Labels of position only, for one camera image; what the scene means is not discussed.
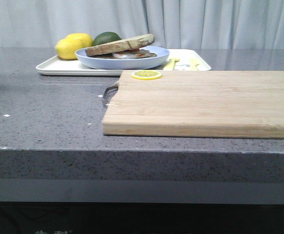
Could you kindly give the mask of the light blue plate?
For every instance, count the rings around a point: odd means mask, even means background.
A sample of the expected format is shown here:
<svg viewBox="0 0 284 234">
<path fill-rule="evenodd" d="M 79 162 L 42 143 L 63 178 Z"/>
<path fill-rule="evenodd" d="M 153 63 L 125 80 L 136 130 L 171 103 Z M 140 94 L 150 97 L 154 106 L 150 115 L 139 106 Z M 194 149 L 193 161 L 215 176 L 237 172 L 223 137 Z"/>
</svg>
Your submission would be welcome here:
<svg viewBox="0 0 284 234">
<path fill-rule="evenodd" d="M 170 55 L 170 51 L 168 49 L 161 47 L 146 46 L 141 49 L 149 50 L 150 53 L 156 54 L 157 56 L 135 59 L 93 58 L 86 55 L 85 48 L 77 50 L 75 54 L 82 64 L 94 69 L 107 70 L 150 69 L 163 64 Z"/>
</svg>

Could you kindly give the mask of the bread slice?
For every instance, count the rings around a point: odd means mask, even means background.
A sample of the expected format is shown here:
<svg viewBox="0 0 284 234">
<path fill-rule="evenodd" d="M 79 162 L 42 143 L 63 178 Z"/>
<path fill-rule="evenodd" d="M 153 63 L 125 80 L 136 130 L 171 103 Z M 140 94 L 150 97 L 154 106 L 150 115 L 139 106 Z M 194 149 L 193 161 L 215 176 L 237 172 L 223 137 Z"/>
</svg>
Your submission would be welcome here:
<svg viewBox="0 0 284 234">
<path fill-rule="evenodd" d="M 154 43 L 153 34 L 145 34 L 127 39 L 112 41 L 109 43 L 91 46 L 85 48 L 85 53 L 88 57 L 110 54 L 114 52 L 122 52 L 126 50 L 135 50 Z"/>
<path fill-rule="evenodd" d="M 93 58 L 98 58 L 98 59 L 116 59 L 112 56 L 112 53 L 109 54 L 102 54 L 102 55 L 96 55 L 96 56 L 92 56 Z M 148 58 L 153 58 L 153 57 L 157 57 L 157 54 L 155 53 L 151 53 L 151 55 Z"/>
</svg>

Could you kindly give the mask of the white rectangular tray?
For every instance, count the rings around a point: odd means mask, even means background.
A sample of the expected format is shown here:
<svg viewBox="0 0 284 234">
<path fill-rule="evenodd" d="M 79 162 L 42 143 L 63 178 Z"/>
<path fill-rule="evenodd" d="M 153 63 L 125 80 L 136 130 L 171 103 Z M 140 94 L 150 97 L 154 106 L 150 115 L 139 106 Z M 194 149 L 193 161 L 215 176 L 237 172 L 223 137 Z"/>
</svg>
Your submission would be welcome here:
<svg viewBox="0 0 284 234">
<path fill-rule="evenodd" d="M 170 49 L 169 57 L 178 58 L 174 70 L 189 70 L 190 59 L 195 59 L 199 71 L 211 70 L 211 67 L 194 50 L 190 49 Z M 36 66 L 36 70 L 48 76 L 119 76 L 122 70 L 92 69 L 83 65 L 79 60 L 63 60 L 54 56 Z"/>
</svg>

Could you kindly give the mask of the lemon slice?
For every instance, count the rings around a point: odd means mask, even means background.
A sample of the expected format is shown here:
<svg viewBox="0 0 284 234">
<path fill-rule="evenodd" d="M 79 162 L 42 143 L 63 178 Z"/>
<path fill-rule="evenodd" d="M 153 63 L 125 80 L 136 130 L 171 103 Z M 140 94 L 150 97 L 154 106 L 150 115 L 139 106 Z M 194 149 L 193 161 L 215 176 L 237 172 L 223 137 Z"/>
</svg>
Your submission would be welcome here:
<svg viewBox="0 0 284 234">
<path fill-rule="evenodd" d="M 162 77 L 162 73 L 155 70 L 138 70 L 131 73 L 131 77 L 139 80 L 153 80 Z"/>
</svg>

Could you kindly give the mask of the fried egg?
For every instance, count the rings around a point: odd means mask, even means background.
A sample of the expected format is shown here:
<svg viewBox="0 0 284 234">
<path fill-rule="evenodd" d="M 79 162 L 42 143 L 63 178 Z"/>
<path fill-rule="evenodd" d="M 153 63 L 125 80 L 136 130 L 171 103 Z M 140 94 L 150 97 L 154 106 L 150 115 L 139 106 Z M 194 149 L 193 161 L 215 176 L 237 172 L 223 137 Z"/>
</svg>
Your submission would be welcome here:
<svg viewBox="0 0 284 234">
<path fill-rule="evenodd" d="M 127 50 L 127 51 L 112 53 L 112 56 L 116 59 L 139 59 L 139 58 L 147 58 L 150 55 L 151 55 L 150 51 L 145 49 Z"/>
</svg>

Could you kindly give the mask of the yellow plastic knife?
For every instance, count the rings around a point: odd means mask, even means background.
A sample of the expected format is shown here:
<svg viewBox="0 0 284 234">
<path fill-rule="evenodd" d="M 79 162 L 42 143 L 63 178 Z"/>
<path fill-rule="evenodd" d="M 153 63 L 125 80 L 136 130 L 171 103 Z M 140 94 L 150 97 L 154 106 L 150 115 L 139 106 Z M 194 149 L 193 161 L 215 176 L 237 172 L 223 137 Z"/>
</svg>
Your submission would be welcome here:
<svg viewBox="0 0 284 234">
<path fill-rule="evenodd" d="M 198 71 L 199 70 L 198 66 L 200 65 L 200 62 L 195 58 L 190 58 L 189 61 L 190 61 L 189 69 L 192 71 Z"/>
</svg>

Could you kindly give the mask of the green lime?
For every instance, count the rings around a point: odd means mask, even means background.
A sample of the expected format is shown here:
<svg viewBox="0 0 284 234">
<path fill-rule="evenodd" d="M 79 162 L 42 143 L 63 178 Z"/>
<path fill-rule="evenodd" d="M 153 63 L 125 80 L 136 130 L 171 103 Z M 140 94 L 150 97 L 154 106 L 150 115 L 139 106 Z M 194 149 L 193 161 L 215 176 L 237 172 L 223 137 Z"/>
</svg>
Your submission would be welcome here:
<svg viewBox="0 0 284 234">
<path fill-rule="evenodd" d="M 115 32 L 107 31 L 97 35 L 93 40 L 92 46 L 98 46 L 117 40 L 122 40 L 122 38 Z"/>
</svg>

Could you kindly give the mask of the wooden cutting board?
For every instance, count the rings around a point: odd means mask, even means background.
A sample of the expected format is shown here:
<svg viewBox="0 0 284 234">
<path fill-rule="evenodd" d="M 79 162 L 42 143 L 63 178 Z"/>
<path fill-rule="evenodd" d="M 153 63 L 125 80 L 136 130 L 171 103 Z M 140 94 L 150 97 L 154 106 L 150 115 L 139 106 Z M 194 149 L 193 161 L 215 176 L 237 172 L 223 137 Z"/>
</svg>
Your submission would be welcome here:
<svg viewBox="0 0 284 234">
<path fill-rule="evenodd" d="M 284 139 L 284 71 L 122 72 L 106 135 Z"/>
</svg>

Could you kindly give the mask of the rear yellow lemon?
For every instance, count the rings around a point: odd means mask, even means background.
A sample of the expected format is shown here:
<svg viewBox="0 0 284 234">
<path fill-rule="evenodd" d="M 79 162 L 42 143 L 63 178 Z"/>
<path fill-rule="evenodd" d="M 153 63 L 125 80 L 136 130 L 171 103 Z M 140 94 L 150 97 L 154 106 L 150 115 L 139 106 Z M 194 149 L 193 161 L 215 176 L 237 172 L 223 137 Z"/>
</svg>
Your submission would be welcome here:
<svg viewBox="0 0 284 234">
<path fill-rule="evenodd" d="M 67 35 L 66 38 L 80 40 L 82 48 L 91 47 L 93 44 L 93 38 L 87 33 L 73 33 Z"/>
</svg>

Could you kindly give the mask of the yellow lemon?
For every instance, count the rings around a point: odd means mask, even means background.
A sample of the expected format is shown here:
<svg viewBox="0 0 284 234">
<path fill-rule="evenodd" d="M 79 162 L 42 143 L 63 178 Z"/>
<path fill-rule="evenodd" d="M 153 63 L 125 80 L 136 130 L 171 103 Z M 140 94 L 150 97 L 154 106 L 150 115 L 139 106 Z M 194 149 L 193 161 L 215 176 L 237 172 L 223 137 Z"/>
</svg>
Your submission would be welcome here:
<svg viewBox="0 0 284 234">
<path fill-rule="evenodd" d="M 93 44 L 93 38 L 87 33 L 73 33 L 67 35 L 66 38 L 80 40 L 82 48 L 91 47 Z"/>
<path fill-rule="evenodd" d="M 57 42 L 55 51 L 61 59 L 74 60 L 77 59 L 75 52 L 81 48 L 83 48 L 81 40 L 65 38 Z"/>
</svg>

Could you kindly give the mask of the front yellow lemon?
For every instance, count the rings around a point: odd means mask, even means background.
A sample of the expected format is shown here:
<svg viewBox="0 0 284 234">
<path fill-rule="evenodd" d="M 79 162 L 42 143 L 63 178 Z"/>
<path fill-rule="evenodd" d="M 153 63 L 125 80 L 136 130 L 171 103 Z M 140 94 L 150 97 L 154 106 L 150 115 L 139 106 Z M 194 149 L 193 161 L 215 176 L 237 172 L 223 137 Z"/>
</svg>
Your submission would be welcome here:
<svg viewBox="0 0 284 234">
<path fill-rule="evenodd" d="M 81 48 L 83 48 L 81 40 L 65 38 L 57 42 L 55 51 L 61 59 L 74 60 L 77 59 L 75 52 Z"/>
</svg>

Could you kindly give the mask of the grey curtain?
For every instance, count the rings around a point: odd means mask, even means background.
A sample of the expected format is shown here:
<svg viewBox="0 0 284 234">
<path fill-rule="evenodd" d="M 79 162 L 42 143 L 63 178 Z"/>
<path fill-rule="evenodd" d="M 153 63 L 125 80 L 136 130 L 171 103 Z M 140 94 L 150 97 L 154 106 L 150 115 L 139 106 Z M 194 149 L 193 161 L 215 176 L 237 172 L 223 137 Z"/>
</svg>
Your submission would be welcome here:
<svg viewBox="0 0 284 234">
<path fill-rule="evenodd" d="M 105 31 L 166 48 L 284 49 L 284 0 L 0 0 L 0 47 Z"/>
</svg>

